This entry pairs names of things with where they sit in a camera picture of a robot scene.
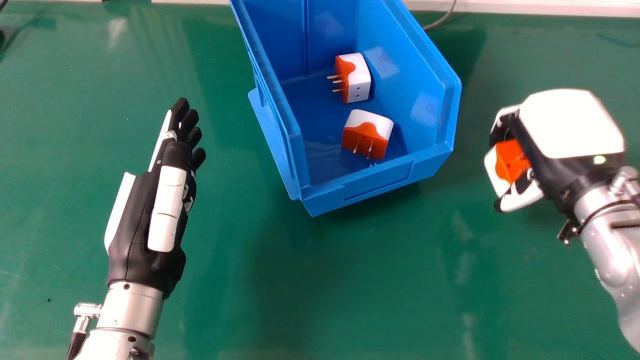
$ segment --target blue storage box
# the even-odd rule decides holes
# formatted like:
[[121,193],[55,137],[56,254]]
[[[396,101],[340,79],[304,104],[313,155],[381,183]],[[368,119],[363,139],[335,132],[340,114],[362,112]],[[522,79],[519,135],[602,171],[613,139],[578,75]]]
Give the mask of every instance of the blue storage box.
[[[231,0],[255,76],[249,99],[289,197],[320,215],[433,176],[453,151],[461,83],[401,0]],[[368,101],[326,77],[362,53]],[[383,160],[341,147],[353,109],[395,126]]]

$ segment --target orange and white plug adapter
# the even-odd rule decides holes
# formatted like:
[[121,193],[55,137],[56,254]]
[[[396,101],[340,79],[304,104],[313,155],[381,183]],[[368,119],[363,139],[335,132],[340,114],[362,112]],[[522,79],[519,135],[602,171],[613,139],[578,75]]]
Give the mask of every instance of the orange and white plug adapter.
[[367,159],[382,159],[394,128],[390,119],[364,110],[353,110],[342,132],[342,147]]
[[369,99],[371,73],[361,53],[336,56],[335,75],[327,79],[338,84],[333,92],[341,92],[345,104]]

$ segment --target green tabletop surface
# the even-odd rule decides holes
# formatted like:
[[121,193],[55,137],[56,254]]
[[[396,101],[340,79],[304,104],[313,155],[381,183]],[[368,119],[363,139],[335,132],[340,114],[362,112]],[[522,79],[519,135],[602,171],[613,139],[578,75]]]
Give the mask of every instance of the green tabletop surface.
[[180,96],[209,157],[156,359],[638,358],[552,205],[494,212],[483,154],[498,109],[577,87],[640,165],[640,19],[454,15],[429,33],[463,82],[451,157],[317,218],[286,194],[229,7],[10,1],[0,29],[0,359],[65,357],[74,305],[104,299],[122,174]]

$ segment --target bin floor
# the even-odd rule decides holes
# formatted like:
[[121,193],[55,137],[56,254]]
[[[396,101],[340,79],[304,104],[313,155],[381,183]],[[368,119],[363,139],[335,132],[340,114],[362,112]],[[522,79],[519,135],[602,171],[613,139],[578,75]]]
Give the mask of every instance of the bin floor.
[[328,75],[330,74],[327,72],[282,83],[305,142],[311,185],[321,184],[406,154],[404,145],[397,137],[397,122],[389,139],[387,153],[382,160],[367,160],[362,154],[353,154],[342,148],[342,129],[351,110],[360,109],[383,116],[385,114],[380,112],[373,97],[367,101],[344,104],[340,93],[332,92],[336,87],[326,79]]

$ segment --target robotic arm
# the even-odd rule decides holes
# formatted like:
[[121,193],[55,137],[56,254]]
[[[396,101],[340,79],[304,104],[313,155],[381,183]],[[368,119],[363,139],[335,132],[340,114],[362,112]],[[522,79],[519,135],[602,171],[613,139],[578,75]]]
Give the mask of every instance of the robotic arm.
[[542,198],[566,217],[558,238],[580,236],[620,329],[640,352],[640,183],[625,142],[602,103],[585,90],[557,89],[501,109],[484,165],[510,212]]
[[202,138],[197,122],[198,113],[180,98],[164,118],[148,171],[124,174],[104,235],[109,290],[102,305],[75,307],[67,360],[153,359],[163,303],[186,264],[180,244],[196,197],[195,172],[206,158],[195,149]]

